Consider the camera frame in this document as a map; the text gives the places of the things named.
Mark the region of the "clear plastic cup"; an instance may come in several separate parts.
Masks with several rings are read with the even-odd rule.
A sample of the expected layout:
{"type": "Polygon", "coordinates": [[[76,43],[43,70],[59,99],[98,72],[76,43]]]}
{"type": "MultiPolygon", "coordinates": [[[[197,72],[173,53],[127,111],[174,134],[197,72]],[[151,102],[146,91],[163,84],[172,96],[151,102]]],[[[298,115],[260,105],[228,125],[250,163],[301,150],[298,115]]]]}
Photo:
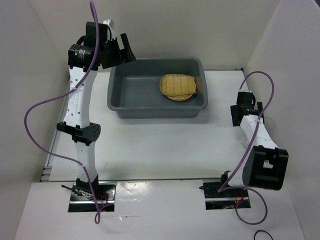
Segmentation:
{"type": "Polygon", "coordinates": [[[273,131],[276,128],[275,121],[272,118],[267,117],[267,116],[264,117],[264,125],[268,131],[273,131]]]}

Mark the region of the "woven bamboo tray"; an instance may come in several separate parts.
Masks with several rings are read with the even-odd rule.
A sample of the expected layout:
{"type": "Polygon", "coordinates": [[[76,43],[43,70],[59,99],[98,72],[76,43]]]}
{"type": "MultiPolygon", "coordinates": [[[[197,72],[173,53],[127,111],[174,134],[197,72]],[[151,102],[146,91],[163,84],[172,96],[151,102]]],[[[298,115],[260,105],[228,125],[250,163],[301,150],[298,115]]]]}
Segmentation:
{"type": "Polygon", "coordinates": [[[160,92],[165,96],[196,94],[195,77],[184,74],[165,74],[159,82],[160,92]]]}

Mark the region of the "tan plate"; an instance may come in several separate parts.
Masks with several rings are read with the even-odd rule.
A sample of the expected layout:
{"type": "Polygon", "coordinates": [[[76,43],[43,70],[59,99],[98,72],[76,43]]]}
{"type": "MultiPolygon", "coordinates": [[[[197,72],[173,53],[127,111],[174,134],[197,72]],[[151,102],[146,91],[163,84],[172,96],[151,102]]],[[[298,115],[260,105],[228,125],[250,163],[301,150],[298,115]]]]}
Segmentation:
{"type": "Polygon", "coordinates": [[[181,95],[181,96],[167,96],[170,100],[173,100],[173,101],[186,101],[188,99],[190,99],[192,97],[192,95],[181,95]]]}
{"type": "Polygon", "coordinates": [[[185,101],[190,99],[194,94],[184,94],[184,95],[166,95],[167,98],[173,101],[185,101]]]}

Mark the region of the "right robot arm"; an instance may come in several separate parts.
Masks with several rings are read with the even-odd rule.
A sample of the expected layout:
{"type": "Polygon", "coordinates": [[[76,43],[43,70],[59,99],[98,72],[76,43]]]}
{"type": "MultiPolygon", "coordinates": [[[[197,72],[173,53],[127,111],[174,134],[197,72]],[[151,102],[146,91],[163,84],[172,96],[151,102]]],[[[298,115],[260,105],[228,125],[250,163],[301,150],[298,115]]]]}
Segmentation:
{"type": "Polygon", "coordinates": [[[283,186],[289,153],[271,139],[264,118],[259,117],[262,110],[263,104],[256,102],[251,91],[239,91],[236,104],[230,107],[232,125],[243,130],[249,143],[241,167],[221,176],[219,191],[225,197],[237,188],[279,191],[283,186]]]}

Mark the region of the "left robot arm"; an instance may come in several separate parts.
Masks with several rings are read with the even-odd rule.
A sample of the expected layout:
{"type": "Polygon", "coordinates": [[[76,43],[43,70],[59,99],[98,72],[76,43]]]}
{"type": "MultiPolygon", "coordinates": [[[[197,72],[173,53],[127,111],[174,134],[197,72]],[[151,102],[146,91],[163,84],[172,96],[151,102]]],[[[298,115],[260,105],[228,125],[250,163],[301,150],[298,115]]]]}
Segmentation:
{"type": "Polygon", "coordinates": [[[76,191],[81,191],[88,200],[94,200],[100,193],[99,175],[95,164],[95,143],[101,133],[101,126],[90,121],[89,110],[92,88],[98,68],[112,68],[135,61],[128,37],[120,35],[123,48],[113,37],[114,22],[107,19],[96,31],[94,22],[87,22],[85,35],[68,50],[70,91],[67,111],[56,129],[71,135],[74,141],[78,165],[76,191]]]}

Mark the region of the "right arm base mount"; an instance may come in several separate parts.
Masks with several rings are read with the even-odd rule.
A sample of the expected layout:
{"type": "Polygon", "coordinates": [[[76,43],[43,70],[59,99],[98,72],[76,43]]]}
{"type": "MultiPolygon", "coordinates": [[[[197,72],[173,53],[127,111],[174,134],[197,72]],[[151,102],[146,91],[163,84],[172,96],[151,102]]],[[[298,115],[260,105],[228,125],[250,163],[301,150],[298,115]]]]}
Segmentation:
{"type": "Polygon", "coordinates": [[[203,190],[206,210],[227,210],[235,209],[240,203],[239,209],[251,208],[247,190],[231,189],[218,192],[221,186],[219,178],[204,179],[199,187],[203,190]]]}

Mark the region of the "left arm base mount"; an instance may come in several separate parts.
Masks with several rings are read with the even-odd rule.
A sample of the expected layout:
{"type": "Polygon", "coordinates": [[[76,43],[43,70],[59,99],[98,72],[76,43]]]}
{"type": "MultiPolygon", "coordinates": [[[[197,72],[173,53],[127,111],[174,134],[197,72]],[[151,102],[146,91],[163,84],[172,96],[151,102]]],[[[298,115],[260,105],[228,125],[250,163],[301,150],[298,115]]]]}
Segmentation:
{"type": "MultiPolygon", "coordinates": [[[[113,212],[115,210],[116,183],[100,181],[95,194],[97,205],[102,212],[113,212]]],[[[74,183],[72,187],[61,185],[70,191],[69,213],[96,212],[93,195],[87,191],[77,189],[74,183]]]]}

